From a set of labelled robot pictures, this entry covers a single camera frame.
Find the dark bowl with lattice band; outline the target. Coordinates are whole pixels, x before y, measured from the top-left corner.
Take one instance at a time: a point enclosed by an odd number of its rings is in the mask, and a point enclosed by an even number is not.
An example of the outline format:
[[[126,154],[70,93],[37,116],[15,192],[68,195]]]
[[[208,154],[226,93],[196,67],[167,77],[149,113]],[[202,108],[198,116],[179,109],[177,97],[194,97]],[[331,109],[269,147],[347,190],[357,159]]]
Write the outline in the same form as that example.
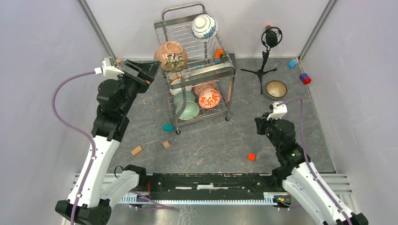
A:
[[[266,94],[270,99],[282,99],[286,96],[287,92],[287,86],[279,80],[272,80],[266,84]]]

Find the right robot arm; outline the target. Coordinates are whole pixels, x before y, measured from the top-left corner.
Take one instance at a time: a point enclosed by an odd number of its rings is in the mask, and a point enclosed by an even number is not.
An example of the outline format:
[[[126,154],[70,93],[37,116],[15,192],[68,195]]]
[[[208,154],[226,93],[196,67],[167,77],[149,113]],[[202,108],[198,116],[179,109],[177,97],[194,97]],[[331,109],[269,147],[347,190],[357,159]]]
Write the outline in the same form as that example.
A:
[[[280,163],[271,173],[272,188],[291,194],[318,225],[367,225],[365,215],[345,205],[318,173],[296,141],[294,124],[268,116],[265,113],[254,121],[257,134],[269,139]]]

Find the copper bowl with floral motif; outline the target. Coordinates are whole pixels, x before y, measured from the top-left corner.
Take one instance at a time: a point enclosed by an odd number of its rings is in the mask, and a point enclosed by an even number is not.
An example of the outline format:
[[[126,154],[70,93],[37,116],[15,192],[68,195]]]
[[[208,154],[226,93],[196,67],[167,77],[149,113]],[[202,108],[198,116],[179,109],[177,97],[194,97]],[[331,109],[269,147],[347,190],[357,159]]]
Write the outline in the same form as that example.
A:
[[[159,61],[160,68],[166,72],[180,72],[187,67],[188,54],[180,43],[168,41],[157,48],[154,61]]]

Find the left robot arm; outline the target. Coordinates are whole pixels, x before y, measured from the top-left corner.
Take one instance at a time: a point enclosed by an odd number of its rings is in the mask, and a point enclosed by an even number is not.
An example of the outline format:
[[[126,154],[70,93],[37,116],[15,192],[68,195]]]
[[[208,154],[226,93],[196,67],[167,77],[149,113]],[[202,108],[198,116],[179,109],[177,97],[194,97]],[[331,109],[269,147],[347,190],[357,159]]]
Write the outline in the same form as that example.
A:
[[[105,225],[113,207],[131,190],[142,191],[148,181],[146,169],[128,165],[107,188],[102,188],[110,161],[129,124],[128,112],[138,94],[155,80],[159,61],[125,60],[121,66],[105,58],[93,73],[105,80],[98,86],[96,119],[90,133],[87,157],[76,184],[55,211],[73,225]]]

